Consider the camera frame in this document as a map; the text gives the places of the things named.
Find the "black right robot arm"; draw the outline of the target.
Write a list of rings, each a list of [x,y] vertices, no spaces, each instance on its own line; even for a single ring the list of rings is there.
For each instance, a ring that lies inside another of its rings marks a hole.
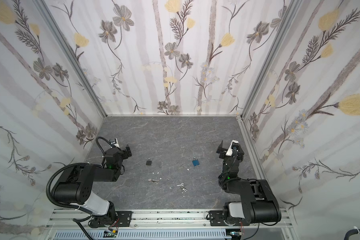
[[[231,141],[228,148],[223,143],[217,148],[223,160],[222,173],[218,176],[221,189],[228,194],[240,196],[238,202],[227,202],[221,211],[209,211],[206,219],[212,227],[249,226],[250,224],[276,225],[282,213],[266,180],[243,179],[238,176],[244,151],[238,141]]]

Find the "black padlock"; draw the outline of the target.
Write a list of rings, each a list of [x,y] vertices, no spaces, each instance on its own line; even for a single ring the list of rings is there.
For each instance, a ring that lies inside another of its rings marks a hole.
[[[148,158],[148,160],[146,161],[146,165],[147,166],[151,166],[152,165],[152,159]]]

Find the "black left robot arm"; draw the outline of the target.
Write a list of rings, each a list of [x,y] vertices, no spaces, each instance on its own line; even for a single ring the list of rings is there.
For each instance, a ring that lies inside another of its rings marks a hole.
[[[118,139],[95,139],[102,152],[101,164],[74,163],[57,170],[46,185],[46,196],[55,206],[89,215],[91,228],[115,227],[120,220],[111,201],[92,190],[94,182],[116,182],[125,173],[124,160],[132,156],[129,145],[120,147]]]

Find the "silver keys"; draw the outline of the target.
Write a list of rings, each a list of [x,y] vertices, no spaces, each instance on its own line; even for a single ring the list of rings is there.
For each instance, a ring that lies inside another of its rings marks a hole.
[[[146,181],[148,181],[148,182],[151,182],[151,183],[155,183],[155,184],[158,184],[158,182],[159,182],[160,180],[155,180],[155,179],[147,179]]]

